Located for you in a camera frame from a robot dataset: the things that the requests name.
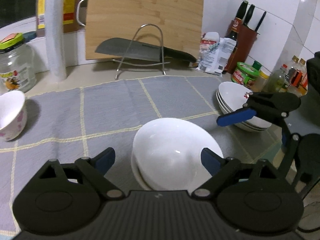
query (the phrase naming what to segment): plastic jug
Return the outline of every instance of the plastic jug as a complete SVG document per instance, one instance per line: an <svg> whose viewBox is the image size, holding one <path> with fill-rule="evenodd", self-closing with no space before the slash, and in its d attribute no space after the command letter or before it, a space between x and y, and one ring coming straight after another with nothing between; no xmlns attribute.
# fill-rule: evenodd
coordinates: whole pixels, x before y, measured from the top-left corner
<svg viewBox="0 0 320 240"><path fill-rule="evenodd" d="M76 7L80 0L64 0L63 32L75 32L80 26L76 20ZM45 0L36 0L36 32L37 37L45 35Z"/></svg>

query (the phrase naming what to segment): tiled wall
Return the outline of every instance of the tiled wall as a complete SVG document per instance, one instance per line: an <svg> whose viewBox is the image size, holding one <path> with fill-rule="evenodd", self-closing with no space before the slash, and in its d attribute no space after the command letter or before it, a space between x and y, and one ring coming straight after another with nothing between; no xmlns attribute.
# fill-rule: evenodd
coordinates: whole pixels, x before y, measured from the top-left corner
<svg viewBox="0 0 320 240"><path fill-rule="evenodd" d="M287 42L276 67L289 61L293 55L308 60L320 50L320 0L300 0Z"/></svg>
<svg viewBox="0 0 320 240"><path fill-rule="evenodd" d="M264 11L267 15L259 29L260 35L247 59L258 60L273 70L284 49L295 21L300 0L248 0L256 6L248 26L254 29ZM204 0L203 31L216 31L224 36L242 0Z"/></svg>

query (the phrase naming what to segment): yellow label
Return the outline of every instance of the yellow label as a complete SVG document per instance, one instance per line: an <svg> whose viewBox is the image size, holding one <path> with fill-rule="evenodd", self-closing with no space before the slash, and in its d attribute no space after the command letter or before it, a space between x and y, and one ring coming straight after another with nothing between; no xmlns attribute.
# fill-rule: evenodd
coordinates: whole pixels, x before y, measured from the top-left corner
<svg viewBox="0 0 320 240"><path fill-rule="evenodd" d="M64 0L63 1L63 24L71 24L74 22L76 0ZM45 27L44 16L45 0L38 0L38 29Z"/></svg>

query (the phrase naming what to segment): ribbed black surface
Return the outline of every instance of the ribbed black surface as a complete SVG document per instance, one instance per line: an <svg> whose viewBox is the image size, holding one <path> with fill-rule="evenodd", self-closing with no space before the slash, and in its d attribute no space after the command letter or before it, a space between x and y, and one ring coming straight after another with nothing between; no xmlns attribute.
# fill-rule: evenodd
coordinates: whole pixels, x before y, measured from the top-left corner
<svg viewBox="0 0 320 240"><path fill-rule="evenodd" d="M63 236L21 232L15 240L301 240L295 233L249 236L230 227L212 205L193 200L184 191L133 191L109 202L94 222Z"/></svg>

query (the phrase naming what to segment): cleaver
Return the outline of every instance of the cleaver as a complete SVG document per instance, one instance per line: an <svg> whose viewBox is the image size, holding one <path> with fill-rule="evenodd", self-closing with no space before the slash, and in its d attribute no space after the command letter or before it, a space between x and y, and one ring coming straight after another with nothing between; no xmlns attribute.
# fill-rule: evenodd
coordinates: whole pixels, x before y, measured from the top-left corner
<svg viewBox="0 0 320 240"><path fill-rule="evenodd" d="M95 52L123 57L127 47L130 44L130 41L131 40L123 38L111 38L101 42L96 48ZM197 61L196 58L189 53L175 49L169 49L167 47L163 47L163 53L164 57L186 60L192 63ZM161 47L140 41L132 41L132 44L125 57L161 62Z"/></svg>

